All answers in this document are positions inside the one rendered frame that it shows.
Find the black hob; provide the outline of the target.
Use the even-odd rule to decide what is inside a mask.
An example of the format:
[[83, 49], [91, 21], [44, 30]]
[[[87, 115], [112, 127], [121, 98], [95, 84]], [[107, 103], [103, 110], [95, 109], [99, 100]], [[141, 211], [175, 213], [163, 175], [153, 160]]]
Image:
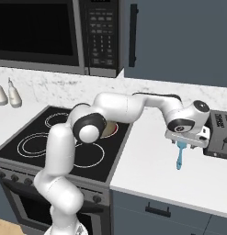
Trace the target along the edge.
[[[45, 165], [46, 143], [51, 127], [67, 120], [70, 110], [47, 106], [0, 147], [0, 159], [23, 163], [40, 170]], [[129, 124], [117, 123], [113, 134], [93, 144], [75, 144], [74, 168], [69, 175], [82, 180], [105, 183], [119, 157], [120, 148], [130, 130]]]

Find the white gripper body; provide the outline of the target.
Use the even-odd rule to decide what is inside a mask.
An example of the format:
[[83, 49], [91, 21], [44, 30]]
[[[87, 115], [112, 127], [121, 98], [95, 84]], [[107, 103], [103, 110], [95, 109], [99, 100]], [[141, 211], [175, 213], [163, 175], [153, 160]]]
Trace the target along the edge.
[[207, 147], [210, 140], [210, 133], [177, 133], [167, 130], [165, 132], [165, 137], [170, 140], [185, 142], [186, 144], [197, 147]]

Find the dark grey toaster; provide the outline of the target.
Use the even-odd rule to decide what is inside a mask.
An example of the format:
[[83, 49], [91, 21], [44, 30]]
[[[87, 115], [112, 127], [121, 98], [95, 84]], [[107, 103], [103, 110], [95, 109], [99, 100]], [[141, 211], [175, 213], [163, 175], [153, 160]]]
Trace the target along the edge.
[[203, 154], [227, 160], [227, 111], [211, 110], [205, 126], [210, 129], [210, 140]]

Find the blue-grey cupboard door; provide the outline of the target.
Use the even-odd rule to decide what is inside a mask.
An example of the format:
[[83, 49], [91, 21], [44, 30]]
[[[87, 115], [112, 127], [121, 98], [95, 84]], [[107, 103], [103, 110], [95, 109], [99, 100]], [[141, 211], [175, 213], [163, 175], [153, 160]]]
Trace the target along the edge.
[[[139, 9], [129, 66], [131, 4]], [[227, 0], [124, 0], [124, 75], [227, 87]]]

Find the black microwave door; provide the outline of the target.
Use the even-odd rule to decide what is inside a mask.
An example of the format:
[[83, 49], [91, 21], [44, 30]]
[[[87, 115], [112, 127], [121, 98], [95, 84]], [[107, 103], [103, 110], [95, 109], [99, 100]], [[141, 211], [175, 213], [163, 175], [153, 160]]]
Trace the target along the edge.
[[79, 0], [0, 0], [0, 66], [83, 74]]

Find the blue-grey drawer front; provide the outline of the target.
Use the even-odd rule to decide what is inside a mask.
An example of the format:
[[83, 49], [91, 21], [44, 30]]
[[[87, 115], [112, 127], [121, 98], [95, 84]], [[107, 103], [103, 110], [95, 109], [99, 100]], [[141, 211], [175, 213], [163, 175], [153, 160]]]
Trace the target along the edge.
[[227, 218], [212, 215], [207, 231], [227, 235]]
[[[114, 235], [204, 235], [210, 215], [169, 203], [112, 191]], [[153, 207], [171, 212], [166, 218], [145, 211]]]

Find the blue spatula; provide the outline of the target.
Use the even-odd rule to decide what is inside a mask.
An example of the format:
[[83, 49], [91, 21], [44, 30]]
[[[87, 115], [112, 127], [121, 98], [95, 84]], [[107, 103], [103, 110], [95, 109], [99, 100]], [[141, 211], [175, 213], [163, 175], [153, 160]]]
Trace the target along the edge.
[[176, 145], [179, 149], [178, 157], [177, 157], [177, 161], [176, 161], [176, 168], [177, 168], [177, 170], [180, 170], [181, 166], [182, 166], [183, 150], [187, 147], [187, 145], [185, 142], [182, 142], [182, 141], [179, 141]]

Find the black and grey microwave oven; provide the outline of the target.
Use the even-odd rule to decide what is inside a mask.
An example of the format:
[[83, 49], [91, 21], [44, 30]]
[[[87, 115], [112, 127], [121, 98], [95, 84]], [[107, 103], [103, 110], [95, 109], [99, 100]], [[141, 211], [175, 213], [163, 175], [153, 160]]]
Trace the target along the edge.
[[116, 77], [122, 69], [119, 0], [79, 0], [83, 75]]

